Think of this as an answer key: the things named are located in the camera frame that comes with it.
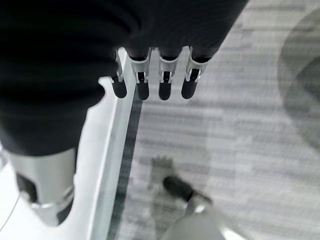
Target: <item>silver metal cylinder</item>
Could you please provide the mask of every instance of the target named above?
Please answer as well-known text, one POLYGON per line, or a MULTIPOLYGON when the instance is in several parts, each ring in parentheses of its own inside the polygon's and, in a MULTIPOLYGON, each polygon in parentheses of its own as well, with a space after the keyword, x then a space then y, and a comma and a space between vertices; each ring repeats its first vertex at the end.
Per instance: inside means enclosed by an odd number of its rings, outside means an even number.
POLYGON ((185 69, 185 80, 187 82, 190 82, 192 69, 198 69, 199 73, 198 73, 197 78, 195 79, 195 82, 197 83, 199 81, 201 75, 205 72, 207 65, 208 65, 208 61, 207 62, 196 62, 195 60, 193 60, 192 59, 192 49, 191 49, 188 63, 186 65, 186 69, 185 69))
POLYGON ((151 57, 151 49, 149 49, 148 56, 146 57, 145 60, 136 61, 136 60, 130 59, 131 60, 131 67, 132 67, 135 81, 137 84, 140 83, 139 78, 138 78, 138 73, 144 73, 144 83, 148 82, 150 57, 151 57))
POLYGON ((76 164, 74 148, 46 156, 25 156, 8 153, 17 174, 21 196, 41 220, 50 226, 58 226, 71 209, 74 199, 74 174, 76 164))
POLYGON ((164 83, 164 72, 170 72, 168 83, 172 83, 173 77, 176 73, 178 58, 179 57, 175 60, 165 60, 161 56, 159 57, 159 75, 161 76, 160 83, 164 83))

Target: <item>robotic hand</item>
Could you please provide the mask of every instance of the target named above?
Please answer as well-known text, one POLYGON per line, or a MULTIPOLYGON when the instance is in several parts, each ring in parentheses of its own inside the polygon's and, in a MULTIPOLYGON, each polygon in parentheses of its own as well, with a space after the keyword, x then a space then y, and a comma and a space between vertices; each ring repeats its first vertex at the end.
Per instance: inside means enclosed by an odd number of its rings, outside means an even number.
POLYGON ((181 94, 191 98, 247 1, 1 4, 0 141, 21 195, 44 223, 57 226, 71 210, 82 127, 104 96, 98 78, 111 76, 114 93, 126 96, 117 49, 131 58, 142 100, 151 49, 159 49, 159 97, 167 100, 180 51, 189 46, 181 94))

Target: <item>gray carpet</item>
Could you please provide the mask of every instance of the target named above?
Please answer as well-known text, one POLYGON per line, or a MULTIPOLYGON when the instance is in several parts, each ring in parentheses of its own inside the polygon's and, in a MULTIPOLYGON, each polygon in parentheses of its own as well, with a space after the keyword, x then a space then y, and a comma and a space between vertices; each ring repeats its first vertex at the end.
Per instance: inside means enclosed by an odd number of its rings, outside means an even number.
POLYGON ((183 215, 185 204, 161 186, 170 174, 210 195, 255 240, 320 239, 319 16, 318 0, 251 0, 190 100, 180 94, 188 49, 165 102, 153 51, 108 240, 158 240, 183 215))

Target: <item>black fingertip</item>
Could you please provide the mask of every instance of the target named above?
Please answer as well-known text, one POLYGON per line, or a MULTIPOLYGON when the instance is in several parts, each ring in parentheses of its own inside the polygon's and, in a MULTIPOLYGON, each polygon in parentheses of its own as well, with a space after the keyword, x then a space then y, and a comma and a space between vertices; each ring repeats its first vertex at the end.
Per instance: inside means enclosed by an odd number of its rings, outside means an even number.
POLYGON ((146 100, 149 97, 149 84, 140 82, 136 84, 138 96, 141 100, 146 100))
POLYGON ((184 79, 182 89, 181 89, 181 95, 184 99, 190 99, 195 94, 197 87, 197 82, 194 81, 186 81, 184 79))
POLYGON ((120 82, 114 81, 114 83, 112 83, 112 88, 113 88, 114 94, 120 99, 123 99, 127 95, 127 88, 124 80, 120 82))
POLYGON ((159 85, 159 97, 162 100, 168 100, 171 94, 171 83, 164 82, 159 85))

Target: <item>floor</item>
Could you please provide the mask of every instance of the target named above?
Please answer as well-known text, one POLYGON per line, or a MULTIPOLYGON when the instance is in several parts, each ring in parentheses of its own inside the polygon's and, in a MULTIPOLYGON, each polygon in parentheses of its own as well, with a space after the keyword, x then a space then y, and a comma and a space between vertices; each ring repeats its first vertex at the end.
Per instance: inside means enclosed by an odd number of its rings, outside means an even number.
POLYGON ((108 240, 158 240, 184 213, 163 177, 181 176, 255 240, 320 238, 320 2, 251 0, 195 96, 134 100, 108 240))

